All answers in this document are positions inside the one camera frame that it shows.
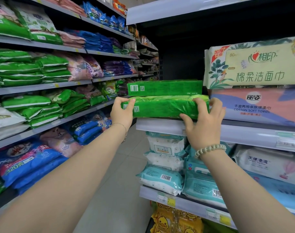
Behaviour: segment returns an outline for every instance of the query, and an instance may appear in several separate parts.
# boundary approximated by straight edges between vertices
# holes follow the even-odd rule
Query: right arm
[[[210,100],[212,109],[200,98],[198,121],[185,114],[186,134],[195,150],[220,143],[221,122],[225,115],[222,102]],[[227,209],[240,233],[295,232],[295,216],[271,196],[261,185],[240,168],[223,150],[214,150],[200,156],[208,167]]]

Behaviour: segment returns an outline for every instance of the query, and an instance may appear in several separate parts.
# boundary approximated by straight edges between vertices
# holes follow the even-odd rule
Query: left hand
[[[132,124],[132,111],[136,99],[129,100],[129,98],[116,97],[111,111],[112,124],[120,123],[125,126],[127,131]],[[129,101],[128,106],[126,109],[122,109],[121,104],[126,101]]]

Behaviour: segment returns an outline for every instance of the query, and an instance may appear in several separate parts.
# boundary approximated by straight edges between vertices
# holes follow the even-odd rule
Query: hand
[[[198,107],[198,121],[194,125],[192,119],[186,114],[180,114],[186,126],[186,135],[189,143],[195,150],[219,144],[221,136],[221,122],[225,116],[225,108],[218,98],[212,98],[212,106],[208,113],[206,103],[200,98],[194,98]]]
[[[112,124],[120,123],[125,126],[127,131],[132,124],[132,110],[134,109],[136,99],[129,100],[128,98],[116,97],[111,111]],[[127,108],[123,110],[121,103],[126,101],[129,101],[129,103]]]

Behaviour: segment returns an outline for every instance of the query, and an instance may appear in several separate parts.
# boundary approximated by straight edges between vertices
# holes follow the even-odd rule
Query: tiled floor
[[[152,208],[139,197],[135,175],[145,167],[148,150],[145,132],[132,126],[74,233],[145,233]]]

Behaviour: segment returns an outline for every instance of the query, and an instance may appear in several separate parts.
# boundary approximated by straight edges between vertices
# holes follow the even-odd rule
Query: finger
[[[222,105],[223,105],[222,101],[214,97],[209,101],[209,105],[212,106],[210,110],[210,114],[213,116],[219,117],[222,110]]]
[[[221,122],[222,122],[222,120],[223,120],[223,118],[225,116],[225,113],[226,113],[226,107],[223,107],[221,109],[221,112],[220,112],[220,115],[219,115],[219,119],[221,120]]]
[[[202,115],[208,115],[207,104],[203,99],[197,97],[194,98],[193,101],[195,101],[197,104],[198,117]]]
[[[186,114],[180,114],[181,119],[183,119],[185,123],[186,130],[191,130],[194,127],[194,123],[192,119]]]
[[[113,108],[115,107],[121,107],[122,102],[129,101],[129,98],[124,98],[124,97],[116,97],[114,100]]]
[[[131,99],[127,105],[127,108],[126,110],[127,111],[131,111],[131,114],[132,114],[132,110],[134,109],[134,103],[136,102],[136,99]]]

